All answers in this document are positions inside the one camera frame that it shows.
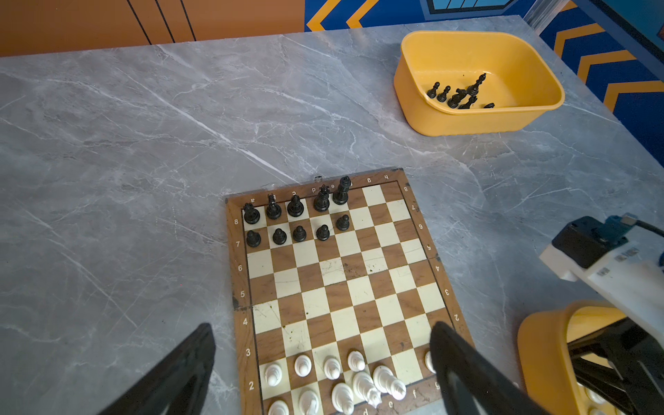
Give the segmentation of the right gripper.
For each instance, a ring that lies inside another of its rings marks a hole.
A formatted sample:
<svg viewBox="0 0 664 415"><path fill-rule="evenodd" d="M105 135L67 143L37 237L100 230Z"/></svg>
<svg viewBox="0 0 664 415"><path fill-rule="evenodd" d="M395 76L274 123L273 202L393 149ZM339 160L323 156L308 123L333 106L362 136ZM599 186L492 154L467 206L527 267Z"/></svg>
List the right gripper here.
<svg viewBox="0 0 664 415"><path fill-rule="evenodd" d="M449 325L437 322L432 365L449 414L546 414ZM625 414L663 413L663 349L629 318L568 343L576 380Z"/></svg>

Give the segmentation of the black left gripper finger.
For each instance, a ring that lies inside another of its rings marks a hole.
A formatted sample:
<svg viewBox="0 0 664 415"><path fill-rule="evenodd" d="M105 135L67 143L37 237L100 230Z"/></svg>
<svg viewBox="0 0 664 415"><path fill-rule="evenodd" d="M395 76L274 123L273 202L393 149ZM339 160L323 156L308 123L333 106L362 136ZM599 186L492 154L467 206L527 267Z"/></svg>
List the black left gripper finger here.
<svg viewBox="0 0 664 415"><path fill-rule="evenodd" d="M210 323L200 324L103 414L200 414L214 368Z"/></svg>

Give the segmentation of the wooden chess board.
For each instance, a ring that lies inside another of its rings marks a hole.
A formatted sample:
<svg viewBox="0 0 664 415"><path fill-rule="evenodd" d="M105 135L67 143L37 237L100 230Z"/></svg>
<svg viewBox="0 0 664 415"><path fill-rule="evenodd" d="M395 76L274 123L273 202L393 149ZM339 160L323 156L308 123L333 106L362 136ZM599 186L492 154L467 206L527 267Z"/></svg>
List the wooden chess board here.
<svg viewBox="0 0 664 415"><path fill-rule="evenodd" d="M425 357L432 327L451 326L464 339L470 332L425 223L413 187L401 168L351 176L349 200L333 202L340 179L261 190L226 201L240 407L265 414L276 403L299 413L305 392L317 395L321 414L336 413L331 396L363 371L387 368L404 382L406 395L382 396L378 406L356 397L358 414L403 414L441 400L441 388ZM330 208L313 202L330 187ZM276 221L266 216L268 195L282 207ZM287 204L298 195L304 213L291 217ZM254 225L243 207L260 212ZM350 228L336 228L348 214ZM323 224L330 238L321 241ZM296 226L307 232L292 240ZM287 233L285 244L273 233ZM247 232L258 232L249 247Z"/></svg>

